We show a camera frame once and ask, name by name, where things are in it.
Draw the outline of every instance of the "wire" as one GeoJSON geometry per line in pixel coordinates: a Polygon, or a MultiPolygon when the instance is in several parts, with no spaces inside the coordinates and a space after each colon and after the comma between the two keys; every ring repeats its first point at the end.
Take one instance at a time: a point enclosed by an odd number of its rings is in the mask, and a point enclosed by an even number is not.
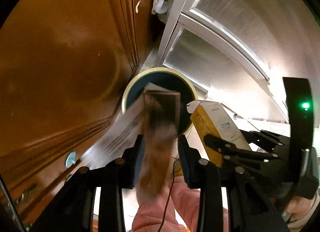
{"type": "MultiPolygon", "coordinates": [[[[176,159],[176,161],[175,161],[173,164],[175,164],[177,161],[180,160],[180,158],[176,158],[176,157],[172,157],[172,156],[171,156],[171,158],[176,159]]],[[[177,173],[177,172],[179,172],[179,171],[181,171],[181,170],[182,170],[182,167],[181,167],[179,170],[177,170],[177,171],[175,171],[175,172],[172,172],[172,174],[177,173]]]]}
{"type": "MultiPolygon", "coordinates": [[[[174,158],[174,159],[176,159],[176,160],[175,160],[174,163],[173,163],[172,173],[174,173],[174,165],[175,165],[175,163],[179,160],[179,159],[177,159],[177,158],[174,158]]],[[[164,207],[162,222],[161,222],[161,225],[160,225],[160,227],[159,227],[159,229],[158,229],[158,232],[160,232],[160,230],[161,230],[161,228],[162,228],[162,226],[163,226],[163,224],[164,224],[165,214],[166,214],[166,212],[167,212],[167,207],[168,207],[168,204],[169,204],[170,194],[171,194],[171,190],[172,190],[173,184],[174,184],[174,175],[173,175],[172,184],[171,184],[171,187],[170,187],[170,190],[169,190],[169,195],[168,195],[167,203],[165,204],[165,207],[164,207]]]]}
{"type": "Polygon", "coordinates": [[[10,193],[9,193],[9,191],[8,191],[8,189],[7,189],[7,187],[6,187],[5,183],[4,183],[4,180],[2,179],[2,176],[1,176],[1,175],[0,175],[0,187],[1,187],[2,190],[3,190],[3,193],[4,193],[5,197],[7,198],[8,205],[9,205],[10,208],[11,208],[11,211],[12,211],[12,213],[13,213],[14,219],[16,220],[16,222],[17,222],[17,224],[18,224],[18,226],[19,226],[20,231],[21,231],[21,232],[27,232],[27,231],[26,231],[26,228],[24,227],[24,225],[23,225],[23,223],[22,223],[22,221],[21,221],[21,219],[20,219],[20,217],[19,217],[19,215],[18,215],[18,212],[17,212],[17,210],[16,210],[16,207],[15,207],[14,204],[13,204],[13,201],[12,201],[12,198],[11,198],[11,196],[10,196],[10,193]]]}

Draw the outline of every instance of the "wooden panel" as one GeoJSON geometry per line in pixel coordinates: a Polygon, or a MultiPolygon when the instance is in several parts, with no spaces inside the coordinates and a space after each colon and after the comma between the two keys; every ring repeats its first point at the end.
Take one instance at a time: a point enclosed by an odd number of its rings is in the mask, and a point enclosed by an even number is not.
{"type": "Polygon", "coordinates": [[[20,0],[0,29],[0,173],[15,201],[32,188],[17,205],[25,224],[88,164],[79,157],[110,126],[150,51],[152,0],[138,14],[135,2],[20,0]]]}
{"type": "Polygon", "coordinates": [[[137,52],[139,64],[142,65],[152,49],[153,41],[164,28],[164,24],[159,21],[157,15],[151,14],[153,0],[133,0],[133,4],[137,52]]]}
{"type": "Polygon", "coordinates": [[[20,0],[0,29],[4,156],[113,113],[132,69],[110,0],[20,0]]]}

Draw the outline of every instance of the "yellow box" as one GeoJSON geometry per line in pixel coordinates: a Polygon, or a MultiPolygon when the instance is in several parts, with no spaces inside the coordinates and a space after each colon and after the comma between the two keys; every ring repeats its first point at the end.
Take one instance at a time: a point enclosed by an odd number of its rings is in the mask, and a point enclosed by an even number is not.
{"type": "Polygon", "coordinates": [[[222,155],[204,144],[207,134],[234,143],[239,149],[251,150],[241,131],[237,128],[223,106],[217,102],[201,101],[190,117],[201,139],[209,160],[221,167],[222,155]]]}

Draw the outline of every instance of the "pink sleeve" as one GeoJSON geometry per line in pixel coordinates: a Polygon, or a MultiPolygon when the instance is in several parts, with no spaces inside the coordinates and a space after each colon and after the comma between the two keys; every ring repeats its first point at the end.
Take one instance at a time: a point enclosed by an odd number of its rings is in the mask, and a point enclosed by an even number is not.
{"type": "MultiPolygon", "coordinates": [[[[169,195],[169,188],[165,186],[155,200],[142,202],[138,199],[139,209],[132,223],[132,232],[157,232],[163,219],[164,207],[169,195]]],[[[180,232],[176,221],[174,206],[170,198],[161,231],[180,232]]]]}
{"type": "MultiPolygon", "coordinates": [[[[183,176],[178,176],[174,179],[171,198],[176,211],[184,220],[187,227],[191,232],[196,232],[199,216],[200,191],[198,189],[189,189],[184,182],[183,176]]],[[[228,210],[225,208],[223,208],[223,231],[229,231],[228,210]]]]}

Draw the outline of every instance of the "green led light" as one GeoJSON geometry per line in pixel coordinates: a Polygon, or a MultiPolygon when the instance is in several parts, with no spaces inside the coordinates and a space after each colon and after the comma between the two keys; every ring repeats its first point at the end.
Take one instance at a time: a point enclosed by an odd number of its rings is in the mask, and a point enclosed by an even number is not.
{"type": "Polygon", "coordinates": [[[308,108],[310,107],[310,103],[305,102],[305,103],[303,103],[301,106],[302,106],[303,108],[305,108],[305,109],[308,110],[308,108]]]}

